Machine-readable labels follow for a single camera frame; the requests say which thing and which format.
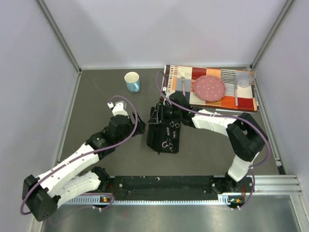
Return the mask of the black zip tool case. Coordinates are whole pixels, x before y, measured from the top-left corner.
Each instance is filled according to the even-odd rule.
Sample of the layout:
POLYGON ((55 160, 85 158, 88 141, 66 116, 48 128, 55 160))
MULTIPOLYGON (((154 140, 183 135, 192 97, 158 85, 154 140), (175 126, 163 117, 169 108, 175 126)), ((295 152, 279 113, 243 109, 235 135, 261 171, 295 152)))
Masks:
POLYGON ((158 125, 148 124, 146 144, 158 154, 161 153, 177 154, 179 152, 181 127, 176 129, 176 138, 173 138, 172 134, 173 128, 169 126, 170 122, 163 123, 161 121, 161 123, 158 125), (162 143, 166 141, 167 138, 169 138, 173 144, 172 151, 166 148, 162 148, 162 143))

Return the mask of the silver straight scissors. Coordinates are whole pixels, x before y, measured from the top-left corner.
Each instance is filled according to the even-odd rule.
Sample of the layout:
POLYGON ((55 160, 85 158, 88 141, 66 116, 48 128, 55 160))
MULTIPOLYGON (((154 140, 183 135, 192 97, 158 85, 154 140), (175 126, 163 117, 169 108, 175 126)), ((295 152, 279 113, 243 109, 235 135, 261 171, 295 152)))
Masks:
POLYGON ((178 128, 181 126, 180 123, 176 123, 176 122, 174 122, 174 121, 171 121, 171 122, 169 123, 169 126, 170 126, 171 128, 173 128, 173 132, 172 132, 173 138, 176 138, 176 129, 178 129, 178 128))

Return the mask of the silver thinning scissors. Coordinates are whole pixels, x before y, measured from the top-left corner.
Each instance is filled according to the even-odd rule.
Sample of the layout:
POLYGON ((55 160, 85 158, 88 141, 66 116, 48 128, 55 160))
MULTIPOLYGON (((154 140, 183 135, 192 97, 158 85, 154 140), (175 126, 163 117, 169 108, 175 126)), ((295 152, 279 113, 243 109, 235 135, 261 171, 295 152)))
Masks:
POLYGON ((167 138, 166 141, 164 141, 162 143, 162 148, 166 148, 166 149, 169 149, 170 151, 172 151, 173 144, 172 144, 172 142, 171 142, 171 140, 169 138, 167 138))

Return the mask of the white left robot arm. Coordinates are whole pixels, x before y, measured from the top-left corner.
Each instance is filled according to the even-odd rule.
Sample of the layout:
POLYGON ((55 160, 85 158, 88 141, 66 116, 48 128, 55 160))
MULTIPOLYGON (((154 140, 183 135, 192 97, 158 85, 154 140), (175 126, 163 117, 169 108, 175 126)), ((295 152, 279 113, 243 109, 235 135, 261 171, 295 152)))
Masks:
POLYGON ((91 135, 77 151, 51 170, 24 179, 22 215, 26 215, 24 206, 27 206, 29 214, 37 221, 44 221, 70 199, 89 191, 108 189, 109 176, 104 169, 96 167, 84 176, 78 174, 104 159, 131 137, 145 132, 145 123, 137 111, 129 116, 124 101, 110 102, 108 106, 112 111, 108 126, 91 135))

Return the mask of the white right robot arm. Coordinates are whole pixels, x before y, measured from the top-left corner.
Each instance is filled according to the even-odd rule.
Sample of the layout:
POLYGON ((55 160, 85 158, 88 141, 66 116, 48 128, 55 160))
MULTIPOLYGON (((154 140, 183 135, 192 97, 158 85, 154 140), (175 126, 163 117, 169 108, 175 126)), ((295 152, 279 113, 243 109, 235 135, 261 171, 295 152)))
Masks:
POLYGON ((225 185, 230 191, 237 191, 242 187, 243 179, 264 147, 267 148, 268 155, 271 153, 268 137, 252 115, 222 115, 191 107, 180 92, 164 95, 163 98, 163 102, 157 102, 151 108, 147 145, 158 153, 178 153, 181 125, 228 137, 235 153, 225 175, 225 185))

